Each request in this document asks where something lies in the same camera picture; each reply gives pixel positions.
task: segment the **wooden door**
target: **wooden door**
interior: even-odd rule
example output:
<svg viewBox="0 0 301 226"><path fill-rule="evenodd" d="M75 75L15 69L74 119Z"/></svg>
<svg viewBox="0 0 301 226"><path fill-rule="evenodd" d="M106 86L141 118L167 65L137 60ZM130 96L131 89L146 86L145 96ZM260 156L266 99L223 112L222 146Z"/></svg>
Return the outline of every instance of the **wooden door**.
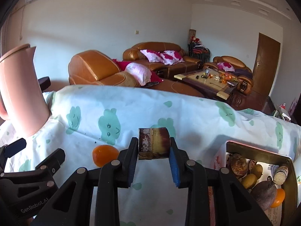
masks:
<svg viewBox="0 0 301 226"><path fill-rule="evenodd" d="M279 60L280 43L259 33L257 56L253 69L253 91L268 96Z"/></svg>

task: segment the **coffee table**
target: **coffee table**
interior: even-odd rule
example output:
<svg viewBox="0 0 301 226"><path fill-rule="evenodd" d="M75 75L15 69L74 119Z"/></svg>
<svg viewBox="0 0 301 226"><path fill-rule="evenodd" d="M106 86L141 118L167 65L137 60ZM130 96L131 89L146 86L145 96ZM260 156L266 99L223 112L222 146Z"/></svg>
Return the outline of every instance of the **coffee table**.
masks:
<svg viewBox="0 0 301 226"><path fill-rule="evenodd" d="M219 75L219 72L213 69L208 70L212 75ZM238 82L232 82L234 84L234 86L232 86L228 83L216 81L213 78L202 78L201 76L205 74L205 71L205 69L195 70L175 75L174 78L192 86L208 98L226 101L236 89Z"/></svg>

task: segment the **bed sheet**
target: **bed sheet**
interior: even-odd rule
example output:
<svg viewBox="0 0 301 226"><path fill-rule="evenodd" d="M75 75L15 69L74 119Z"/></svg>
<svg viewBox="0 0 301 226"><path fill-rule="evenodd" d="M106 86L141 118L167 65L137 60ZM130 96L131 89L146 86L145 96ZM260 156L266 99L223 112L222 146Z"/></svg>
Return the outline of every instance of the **bed sheet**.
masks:
<svg viewBox="0 0 301 226"><path fill-rule="evenodd" d="M166 127L178 147L205 167L227 140L290 156L301 194L301 127L293 123L252 109L235 111L215 100L151 89L73 85L43 95L52 115L26 138L27 147L8 160L5 172L34 170L62 148L66 161L54 176L61 186L78 167L97 168L91 155L96 146L126 149L138 128ZM0 137L0 146L20 138L9 121L0 126ZM138 161L131 188L119 189L121 226L184 225L187 193L175 187L168 159Z"/></svg>

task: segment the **storage box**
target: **storage box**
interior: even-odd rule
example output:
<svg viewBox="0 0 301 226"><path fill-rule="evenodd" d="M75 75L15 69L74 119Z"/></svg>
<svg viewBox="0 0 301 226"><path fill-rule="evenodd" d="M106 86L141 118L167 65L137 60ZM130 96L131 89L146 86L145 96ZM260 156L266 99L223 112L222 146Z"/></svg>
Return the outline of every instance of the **storage box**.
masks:
<svg viewBox="0 0 301 226"><path fill-rule="evenodd" d="M295 210L297 209L298 203L298 186L296 180L295 169L293 162L290 157L276 154L270 151L266 151L259 148L254 148L252 146L238 143L235 141L227 141L223 144L216 155L213 157L211 168L219 170L222 167L226 167L226 153L238 153L243 158L264 162L267 164L282 165L286 164L288 166L288 176L281 186L285 190L285 200L282 203L282 212L281 212L281 222L280 226L287 224Z"/></svg>

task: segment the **pink electric kettle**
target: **pink electric kettle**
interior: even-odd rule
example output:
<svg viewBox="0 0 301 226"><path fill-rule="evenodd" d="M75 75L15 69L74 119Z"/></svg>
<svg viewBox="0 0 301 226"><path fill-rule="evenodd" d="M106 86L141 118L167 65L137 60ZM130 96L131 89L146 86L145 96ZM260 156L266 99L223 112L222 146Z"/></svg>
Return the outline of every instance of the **pink electric kettle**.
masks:
<svg viewBox="0 0 301 226"><path fill-rule="evenodd" d="M25 44L0 58L0 92L5 106L0 102L0 117L11 120L21 137L35 134L50 115L33 65L35 50Z"/></svg>

